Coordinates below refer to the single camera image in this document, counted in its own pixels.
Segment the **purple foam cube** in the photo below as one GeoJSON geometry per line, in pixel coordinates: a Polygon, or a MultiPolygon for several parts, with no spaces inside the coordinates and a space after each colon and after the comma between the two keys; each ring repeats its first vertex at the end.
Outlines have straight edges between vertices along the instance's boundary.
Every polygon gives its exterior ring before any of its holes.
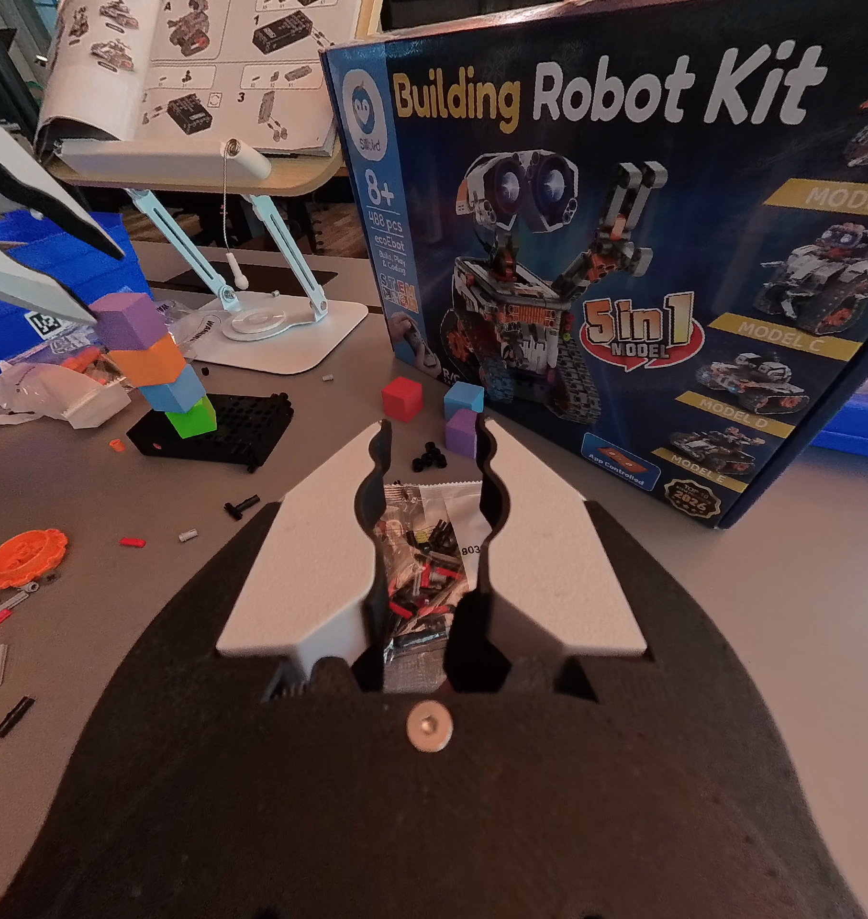
{"type": "Polygon", "coordinates": [[[141,351],[167,335],[167,325],[151,296],[121,291],[89,305],[96,333],[109,351],[141,351]]]}
{"type": "Polygon", "coordinates": [[[479,417],[478,412],[468,408],[459,408],[451,415],[444,426],[444,443],[448,451],[476,460],[479,417]]]}

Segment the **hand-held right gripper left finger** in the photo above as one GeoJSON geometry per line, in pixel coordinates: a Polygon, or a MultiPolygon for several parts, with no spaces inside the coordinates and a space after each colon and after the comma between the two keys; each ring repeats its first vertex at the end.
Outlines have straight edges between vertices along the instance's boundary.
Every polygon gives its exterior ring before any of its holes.
{"type": "Polygon", "coordinates": [[[392,427],[369,425],[282,499],[216,643],[223,657],[320,659],[382,650],[389,617],[382,546],[392,427]]]}

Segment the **clear empty plastic bag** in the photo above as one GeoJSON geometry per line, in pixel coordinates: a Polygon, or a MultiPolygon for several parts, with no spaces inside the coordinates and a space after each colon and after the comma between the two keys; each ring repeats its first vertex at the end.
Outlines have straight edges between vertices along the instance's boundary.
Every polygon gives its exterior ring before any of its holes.
{"type": "Polygon", "coordinates": [[[180,315],[168,326],[168,331],[179,350],[187,355],[194,353],[197,343],[213,329],[219,329],[227,312],[221,308],[202,306],[180,315]]]}

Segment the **light blue foam cube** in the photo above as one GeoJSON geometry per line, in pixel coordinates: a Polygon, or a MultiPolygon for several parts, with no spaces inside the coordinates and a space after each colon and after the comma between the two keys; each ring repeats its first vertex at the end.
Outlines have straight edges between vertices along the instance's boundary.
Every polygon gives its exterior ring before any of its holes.
{"type": "Polygon", "coordinates": [[[141,386],[139,389],[154,410],[179,415],[187,413],[206,396],[206,390],[190,364],[185,365],[173,382],[141,386]]]}

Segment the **orange plastic gear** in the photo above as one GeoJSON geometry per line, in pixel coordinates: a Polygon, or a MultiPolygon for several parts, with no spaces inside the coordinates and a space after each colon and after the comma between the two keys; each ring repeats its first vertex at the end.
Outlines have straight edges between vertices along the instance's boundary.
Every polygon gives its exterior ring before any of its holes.
{"type": "Polygon", "coordinates": [[[0,589],[22,587],[59,567],[67,535],[55,528],[34,529],[0,545],[0,589]]]}

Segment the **grey desk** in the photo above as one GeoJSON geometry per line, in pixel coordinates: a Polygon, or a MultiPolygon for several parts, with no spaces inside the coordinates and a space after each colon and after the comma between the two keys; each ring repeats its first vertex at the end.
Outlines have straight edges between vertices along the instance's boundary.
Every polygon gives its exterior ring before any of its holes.
{"type": "MultiPolygon", "coordinates": [[[[280,499],[382,418],[382,387],[424,388],[422,413],[393,423],[387,480],[441,442],[436,381],[394,359],[370,314],[311,371],[277,376],[208,365],[210,392],[288,393],[294,418],[253,474],[232,465],[142,456],[123,438],[145,412],[105,426],[59,420],[0,426],[0,544],[56,527],[69,546],[59,579],[0,626],[9,645],[0,722],[0,898],[39,832],[92,710],[153,617],[244,523],[224,511],[280,499]],[[323,383],[332,373],[335,380],[323,383]],[[196,528],[184,544],[178,535],[196,528]],[[142,549],[121,537],[146,540],[142,549]]],[[[808,448],[735,526],[713,531],[508,419],[501,424],[587,499],[601,503],[699,602],[744,663],[778,725],[824,842],[868,914],[868,458],[808,448]]]]}

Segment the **blue plastic bin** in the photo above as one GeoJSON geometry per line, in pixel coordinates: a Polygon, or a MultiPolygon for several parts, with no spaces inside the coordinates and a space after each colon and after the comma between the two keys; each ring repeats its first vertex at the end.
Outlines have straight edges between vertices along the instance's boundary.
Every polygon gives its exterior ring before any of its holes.
{"type": "Polygon", "coordinates": [[[868,457],[868,379],[819,432],[812,445],[868,457]]]}
{"type": "MultiPolygon", "coordinates": [[[[92,213],[124,252],[114,259],[65,233],[50,220],[27,211],[0,219],[0,243],[13,244],[11,256],[29,268],[48,273],[84,303],[120,291],[150,293],[136,252],[118,213],[92,213]]],[[[14,357],[66,327],[55,317],[27,313],[0,301],[0,360],[14,357]]]]}

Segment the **blue robot kit box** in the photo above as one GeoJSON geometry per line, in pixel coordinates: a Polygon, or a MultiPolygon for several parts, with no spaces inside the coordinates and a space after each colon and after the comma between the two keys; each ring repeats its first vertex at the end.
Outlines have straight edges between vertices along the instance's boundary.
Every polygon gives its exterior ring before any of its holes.
{"type": "Polygon", "coordinates": [[[711,527],[868,377],[868,1],[564,2],[322,66],[403,362],[711,527]]]}

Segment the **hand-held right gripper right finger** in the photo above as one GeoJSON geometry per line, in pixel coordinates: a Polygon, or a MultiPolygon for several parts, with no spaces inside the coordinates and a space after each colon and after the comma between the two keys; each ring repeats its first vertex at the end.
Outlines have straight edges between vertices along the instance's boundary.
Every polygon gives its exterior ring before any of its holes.
{"type": "Polygon", "coordinates": [[[490,531],[456,611],[456,683],[504,684],[522,660],[577,683],[575,661],[645,657],[588,501],[494,418],[479,417],[476,433],[490,531]]]}

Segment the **green foam cube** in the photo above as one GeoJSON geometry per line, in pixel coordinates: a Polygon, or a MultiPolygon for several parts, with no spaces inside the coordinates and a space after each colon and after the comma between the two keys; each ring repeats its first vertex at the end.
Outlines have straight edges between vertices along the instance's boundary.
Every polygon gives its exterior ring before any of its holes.
{"type": "Polygon", "coordinates": [[[165,417],[182,439],[210,434],[218,429],[216,411],[207,395],[200,397],[186,412],[165,412],[165,417]]]}

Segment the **clear bag with orange gear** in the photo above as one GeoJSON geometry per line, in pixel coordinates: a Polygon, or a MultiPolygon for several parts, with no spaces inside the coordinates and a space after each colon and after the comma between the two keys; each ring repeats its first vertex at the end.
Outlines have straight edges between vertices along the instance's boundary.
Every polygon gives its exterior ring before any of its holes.
{"type": "Polygon", "coordinates": [[[48,418],[94,429],[129,407],[124,376],[99,347],[7,363],[0,372],[0,426],[48,418]]]}

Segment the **white book stand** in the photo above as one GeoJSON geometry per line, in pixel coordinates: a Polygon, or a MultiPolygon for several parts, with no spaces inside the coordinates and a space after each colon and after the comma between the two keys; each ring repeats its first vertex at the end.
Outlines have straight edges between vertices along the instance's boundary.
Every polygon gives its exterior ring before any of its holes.
{"type": "Polygon", "coordinates": [[[367,317],[361,303],[330,300],[294,242],[270,195],[271,162],[235,138],[204,141],[181,152],[171,143],[141,144],[111,140],[58,140],[56,157],[73,170],[73,184],[91,181],[124,189],[213,294],[214,327],[195,345],[198,360],[277,375],[296,375],[320,364],[367,317]],[[233,283],[180,228],[156,197],[154,185],[173,190],[179,179],[197,187],[219,184],[247,201],[277,245],[301,293],[243,289],[246,279],[234,254],[225,259],[233,283]]]}

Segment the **small clear parts bag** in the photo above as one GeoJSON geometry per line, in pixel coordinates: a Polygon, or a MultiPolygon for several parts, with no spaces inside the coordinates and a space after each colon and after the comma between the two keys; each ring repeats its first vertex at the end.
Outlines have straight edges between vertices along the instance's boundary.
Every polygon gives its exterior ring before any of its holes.
{"type": "Polygon", "coordinates": [[[429,694],[445,681],[443,657],[464,596],[474,590],[479,550],[491,526],[480,481],[387,484],[375,533],[385,563],[389,622],[382,689],[429,694]]]}

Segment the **instruction booklet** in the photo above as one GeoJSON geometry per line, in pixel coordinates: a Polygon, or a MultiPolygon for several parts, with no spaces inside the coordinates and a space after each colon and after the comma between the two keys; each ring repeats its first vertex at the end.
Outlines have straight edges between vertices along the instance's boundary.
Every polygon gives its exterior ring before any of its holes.
{"type": "Polygon", "coordinates": [[[61,2],[35,149],[101,140],[184,151],[332,153],[320,53],[357,36],[356,1],[61,2]]]}

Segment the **orange foam cube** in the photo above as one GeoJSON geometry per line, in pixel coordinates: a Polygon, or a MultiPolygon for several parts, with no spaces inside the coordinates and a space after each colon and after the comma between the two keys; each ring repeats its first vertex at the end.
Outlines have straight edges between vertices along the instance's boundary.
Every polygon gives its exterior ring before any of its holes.
{"type": "Polygon", "coordinates": [[[148,348],[111,349],[108,357],[136,388],[172,384],[187,366],[184,355],[169,332],[148,348]]]}

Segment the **red foam cube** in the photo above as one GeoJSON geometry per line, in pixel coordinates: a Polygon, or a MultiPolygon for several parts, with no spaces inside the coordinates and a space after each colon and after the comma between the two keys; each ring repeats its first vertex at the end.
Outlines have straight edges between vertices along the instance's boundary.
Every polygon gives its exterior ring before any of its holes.
{"type": "Polygon", "coordinates": [[[396,377],[381,391],[384,415],[402,423],[411,422],[424,407],[422,385],[406,377],[396,377]]]}

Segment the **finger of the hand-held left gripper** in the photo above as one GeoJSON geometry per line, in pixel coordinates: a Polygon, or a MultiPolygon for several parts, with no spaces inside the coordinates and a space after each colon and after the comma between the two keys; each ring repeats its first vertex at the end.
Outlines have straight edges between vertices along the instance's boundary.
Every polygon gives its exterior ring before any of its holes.
{"type": "Polygon", "coordinates": [[[1,247],[0,301],[80,325],[96,325],[98,321],[86,305],[56,279],[22,265],[1,247]]]}
{"type": "Polygon", "coordinates": [[[39,213],[109,257],[124,258],[114,239],[0,126],[0,215],[17,210],[39,213]]]}

